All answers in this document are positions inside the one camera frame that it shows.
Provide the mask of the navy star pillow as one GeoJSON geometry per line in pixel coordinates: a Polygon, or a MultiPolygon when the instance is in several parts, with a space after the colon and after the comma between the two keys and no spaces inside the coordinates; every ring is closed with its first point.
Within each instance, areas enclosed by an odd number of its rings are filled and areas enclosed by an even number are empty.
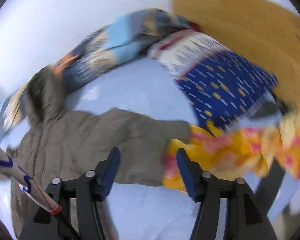
{"type": "Polygon", "coordinates": [[[203,129],[213,124],[226,131],[236,119],[252,116],[278,85],[275,74],[191,29],[152,45],[148,56],[167,68],[203,129]]]}

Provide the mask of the black bag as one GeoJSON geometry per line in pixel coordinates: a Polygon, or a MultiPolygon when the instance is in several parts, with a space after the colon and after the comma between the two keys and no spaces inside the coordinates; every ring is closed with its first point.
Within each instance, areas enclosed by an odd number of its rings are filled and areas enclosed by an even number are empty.
{"type": "Polygon", "coordinates": [[[255,106],[255,112],[250,115],[251,120],[269,118],[271,116],[280,115],[284,116],[296,109],[296,104],[285,102],[279,98],[272,90],[266,92],[259,100],[260,106],[255,106]]]}

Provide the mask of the olive quilted puffer jacket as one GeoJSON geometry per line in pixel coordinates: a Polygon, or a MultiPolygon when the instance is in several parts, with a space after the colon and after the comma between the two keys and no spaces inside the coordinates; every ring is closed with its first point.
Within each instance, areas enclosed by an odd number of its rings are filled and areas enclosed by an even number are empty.
{"type": "Polygon", "coordinates": [[[29,81],[25,104],[30,129],[6,152],[41,186],[57,176],[77,178],[114,147],[121,152],[117,183],[161,186],[168,142],[190,139],[184,120],[157,120],[119,108],[102,114],[69,109],[61,81],[49,68],[29,81]]]}

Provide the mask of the light blue cloud bedsheet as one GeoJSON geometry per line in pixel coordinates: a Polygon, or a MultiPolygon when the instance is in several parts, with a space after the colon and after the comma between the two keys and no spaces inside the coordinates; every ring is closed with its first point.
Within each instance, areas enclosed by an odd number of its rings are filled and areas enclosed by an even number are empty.
{"type": "MultiPolygon", "coordinates": [[[[125,64],[66,98],[71,110],[102,114],[112,108],[157,120],[196,123],[193,110],[168,72],[144,57],[125,64]]],[[[199,205],[165,187],[114,184],[101,204],[114,239],[189,239],[199,205]]]]}

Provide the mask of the wooden headboard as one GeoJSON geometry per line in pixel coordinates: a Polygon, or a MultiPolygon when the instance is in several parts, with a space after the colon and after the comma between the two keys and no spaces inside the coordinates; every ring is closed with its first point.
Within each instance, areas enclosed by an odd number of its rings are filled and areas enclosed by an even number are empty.
{"type": "Polygon", "coordinates": [[[172,0],[173,11],[274,72],[277,96],[300,109],[300,18],[268,0],[172,0]]]}

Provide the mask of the yellow floral scarf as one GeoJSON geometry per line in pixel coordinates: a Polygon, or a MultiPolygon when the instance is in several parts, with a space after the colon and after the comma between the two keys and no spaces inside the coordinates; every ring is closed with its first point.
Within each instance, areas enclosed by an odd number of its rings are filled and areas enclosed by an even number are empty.
{"type": "Polygon", "coordinates": [[[209,122],[212,133],[190,125],[188,143],[171,139],[166,150],[165,172],[162,183],[166,188],[185,191],[177,166],[177,150],[183,148],[202,170],[217,178],[234,180],[249,171],[266,177],[274,161],[300,179],[300,112],[290,112],[277,126],[241,128],[224,134],[209,122]]]}

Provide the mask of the patchwork cartoon blanket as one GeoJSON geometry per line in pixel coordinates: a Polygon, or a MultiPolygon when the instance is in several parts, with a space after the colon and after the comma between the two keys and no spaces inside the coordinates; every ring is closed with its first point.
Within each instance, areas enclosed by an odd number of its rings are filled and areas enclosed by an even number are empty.
{"type": "Polygon", "coordinates": [[[70,94],[115,67],[133,61],[172,33],[199,27],[187,18],[161,9],[143,9],[97,29],[47,68],[70,94]]]}

